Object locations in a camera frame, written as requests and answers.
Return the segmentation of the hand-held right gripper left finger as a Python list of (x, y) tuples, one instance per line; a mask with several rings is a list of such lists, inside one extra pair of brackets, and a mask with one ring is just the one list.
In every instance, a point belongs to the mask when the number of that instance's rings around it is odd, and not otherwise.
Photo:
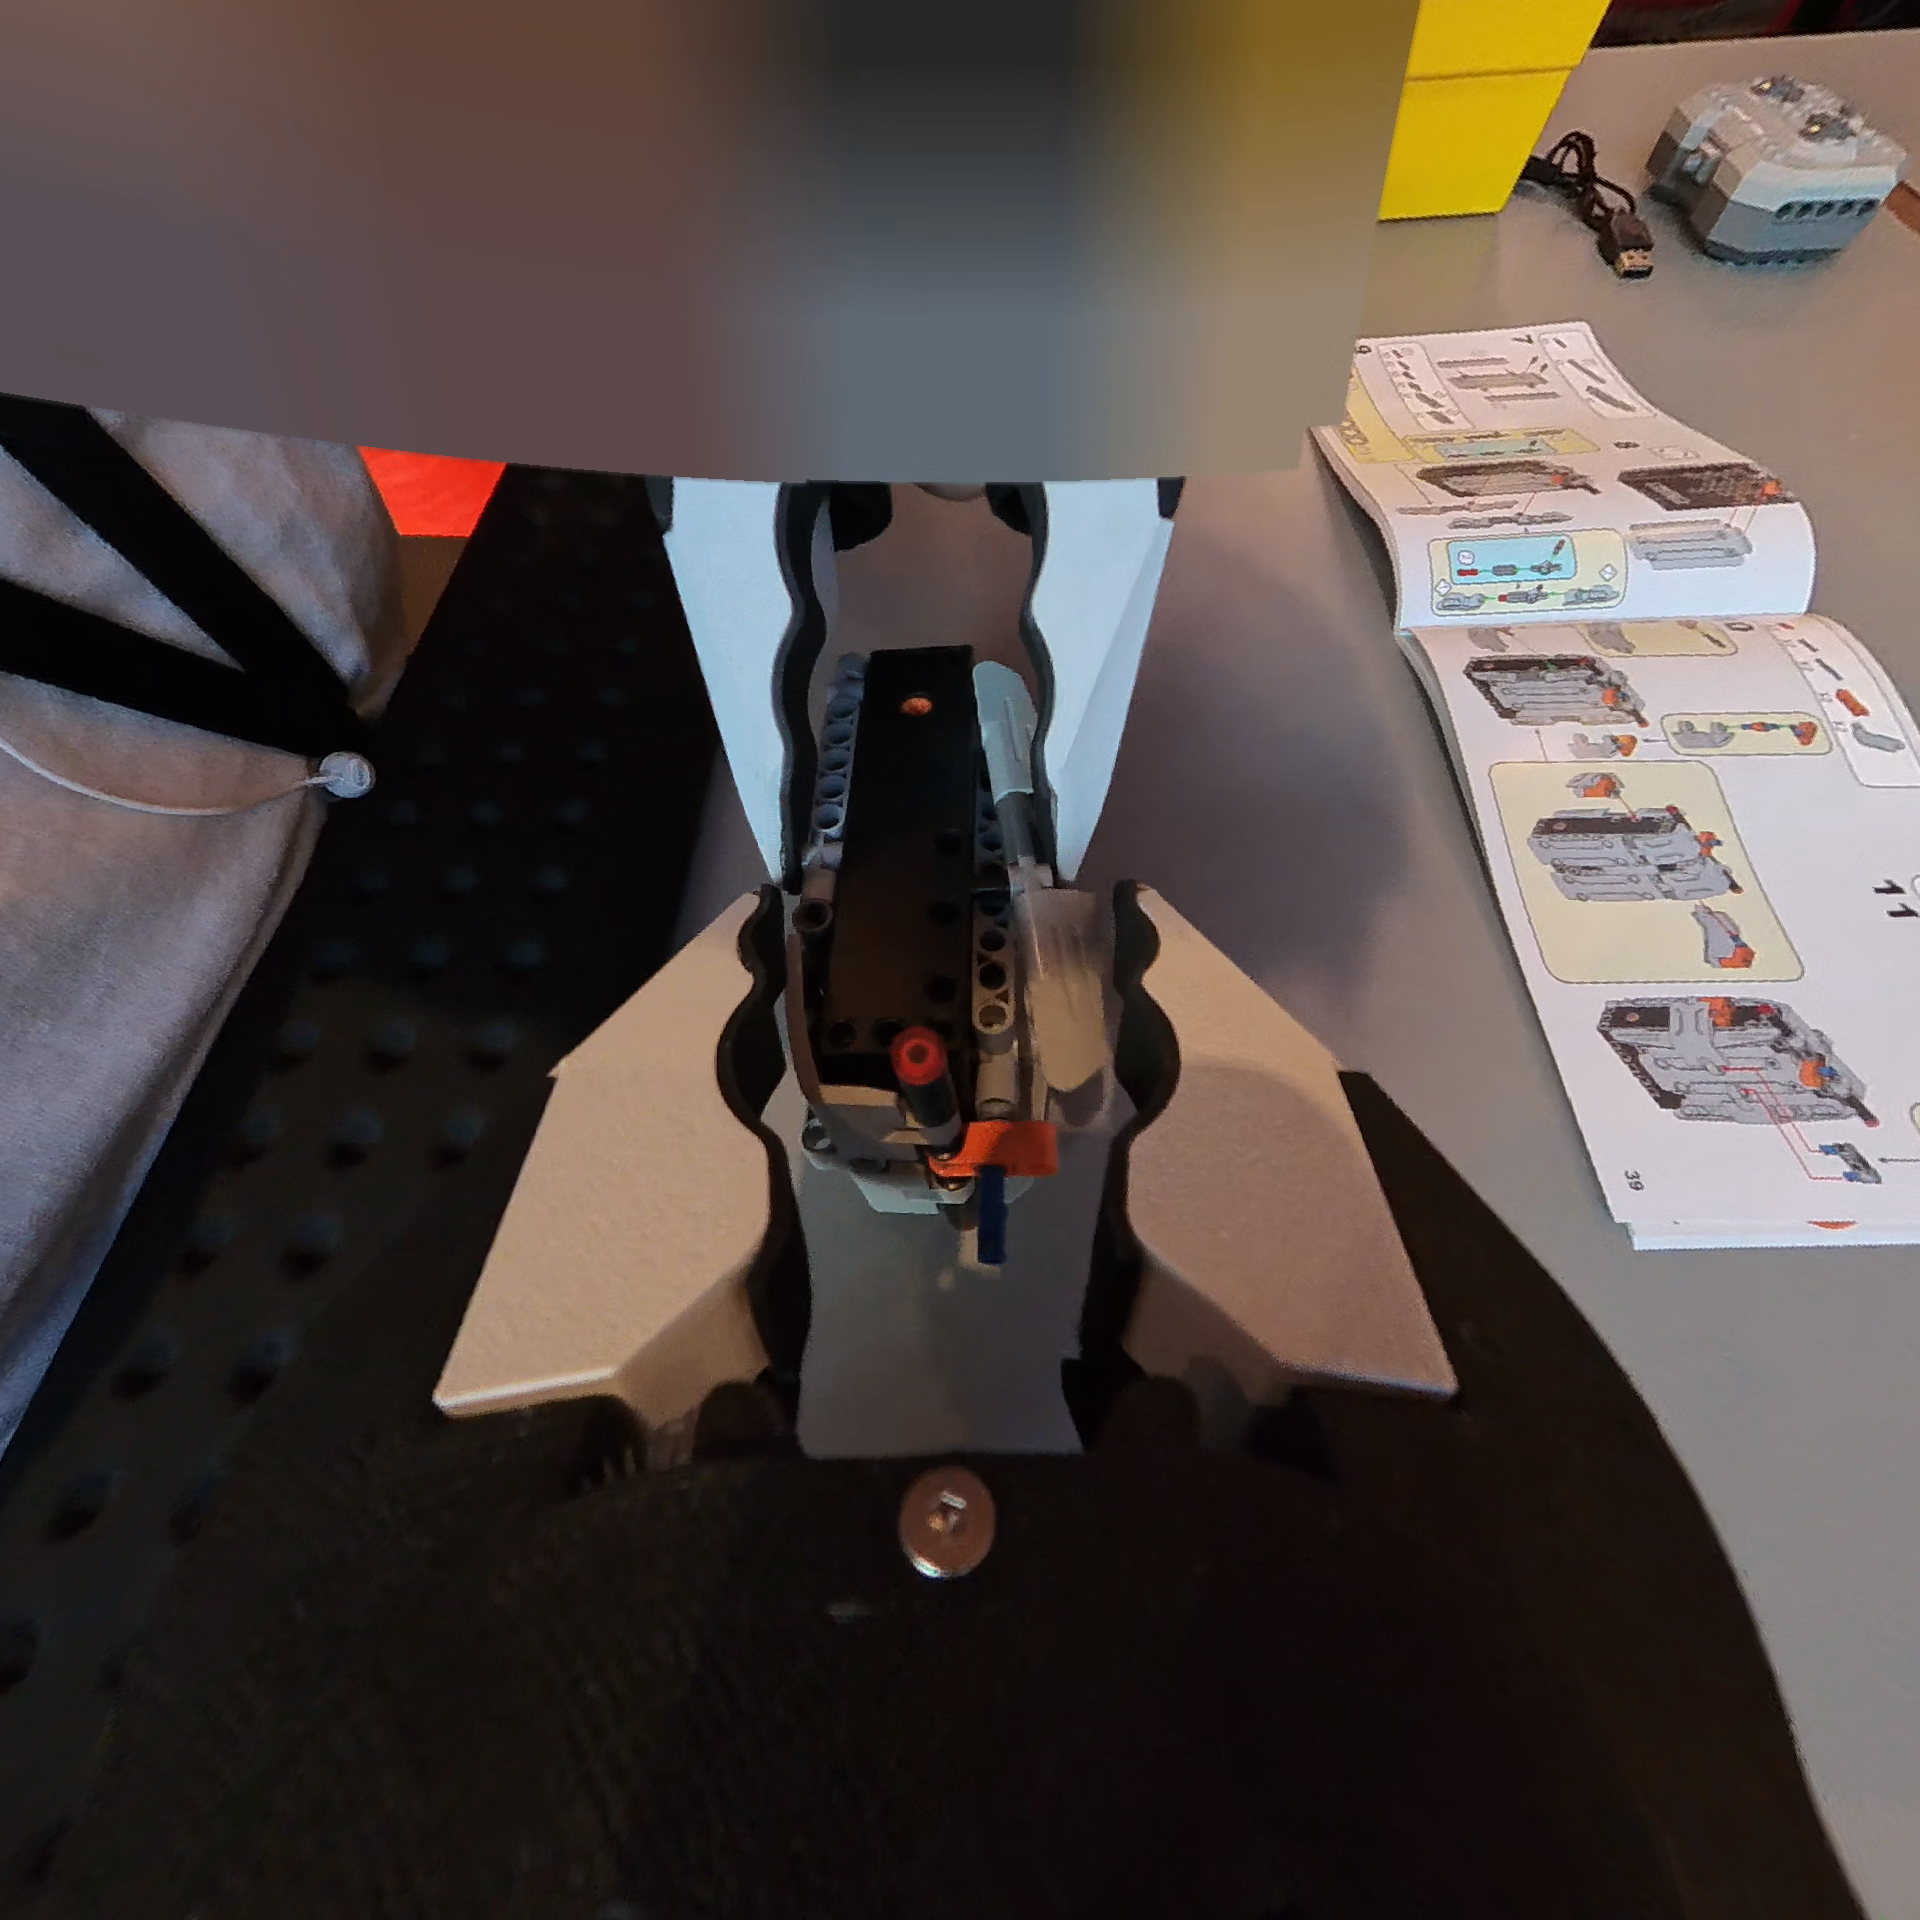
[(450, 1417), (613, 1397), (688, 1427), (761, 1379), (795, 1417), (810, 1319), (799, 1211), (761, 1123), (787, 1059), (784, 899), (735, 899), (566, 1055), (435, 1404)]

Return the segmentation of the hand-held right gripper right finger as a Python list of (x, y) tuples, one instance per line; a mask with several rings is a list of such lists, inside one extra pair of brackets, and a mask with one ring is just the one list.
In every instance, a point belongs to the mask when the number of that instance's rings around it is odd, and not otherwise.
[(1302, 1382), (1444, 1402), (1456, 1375), (1332, 1055), (1157, 892), (1115, 894), (1117, 1081), (1075, 1353), (1088, 1448), (1162, 1378), (1234, 1446)]

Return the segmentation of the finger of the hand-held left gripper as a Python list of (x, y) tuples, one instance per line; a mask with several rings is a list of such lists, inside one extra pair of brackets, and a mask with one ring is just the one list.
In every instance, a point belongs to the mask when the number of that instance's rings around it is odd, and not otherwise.
[(769, 876), (799, 888), (815, 743), (810, 670), (826, 643), (822, 481), (674, 477), (665, 549), (732, 781)]
[(1020, 633), (1037, 684), (1043, 849), (1074, 877), (1109, 797), (1183, 477), (993, 481), (993, 513), (1033, 543)]

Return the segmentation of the black grey toy brick model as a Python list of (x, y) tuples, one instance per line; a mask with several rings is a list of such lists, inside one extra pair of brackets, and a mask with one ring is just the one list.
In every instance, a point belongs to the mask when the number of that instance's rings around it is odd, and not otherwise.
[(803, 1147), (975, 1263), (1100, 1108), (1100, 913), (1040, 849), (1036, 704), (968, 647), (846, 655), (818, 731), (787, 1035)]

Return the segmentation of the orange plastic piece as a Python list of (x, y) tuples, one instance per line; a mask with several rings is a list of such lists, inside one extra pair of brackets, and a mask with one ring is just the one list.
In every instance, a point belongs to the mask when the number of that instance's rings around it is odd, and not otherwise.
[(468, 540), (507, 463), (361, 445), (397, 537)]

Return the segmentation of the black studded baseplate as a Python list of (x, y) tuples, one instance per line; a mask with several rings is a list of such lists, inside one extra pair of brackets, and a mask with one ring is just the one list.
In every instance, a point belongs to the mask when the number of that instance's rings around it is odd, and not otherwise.
[(430, 1404), (548, 1071), (674, 945), (712, 715), (631, 477), (511, 469), (3, 1466), (4, 1917), (594, 1904), (460, 1748), (594, 1413)]

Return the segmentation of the person's grey sweatshirt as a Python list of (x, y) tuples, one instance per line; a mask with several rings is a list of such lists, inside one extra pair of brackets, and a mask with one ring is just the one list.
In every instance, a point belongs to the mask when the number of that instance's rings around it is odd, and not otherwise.
[(410, 644), (350, 445), (3, 399), (3, 1436)]

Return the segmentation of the open building instruction booklet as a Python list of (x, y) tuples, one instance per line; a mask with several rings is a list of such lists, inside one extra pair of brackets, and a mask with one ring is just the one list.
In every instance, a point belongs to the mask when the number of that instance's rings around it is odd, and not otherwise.
[(1614, 1216), (1916, 1241), (1916, 730), (1810, 519), (1587, 321), (1356, 343), (1317, 429)]

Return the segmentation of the yellow box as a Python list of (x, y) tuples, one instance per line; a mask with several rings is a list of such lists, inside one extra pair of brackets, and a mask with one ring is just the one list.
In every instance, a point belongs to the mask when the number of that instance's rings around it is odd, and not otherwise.
[(1420, 3), (1379, 220), (1492, 214), (1607, 3)]

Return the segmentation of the grey toy brick motor block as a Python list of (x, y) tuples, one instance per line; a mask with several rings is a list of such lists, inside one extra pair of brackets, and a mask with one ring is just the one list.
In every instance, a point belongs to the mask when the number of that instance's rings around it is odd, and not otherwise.
[(1840, 252), (1907, 166), (1839, 92), (1795, 76), (1702, 86), (1646, 160), (1654, 195), (1687, 214), (1699, 250), (1741, 265)]

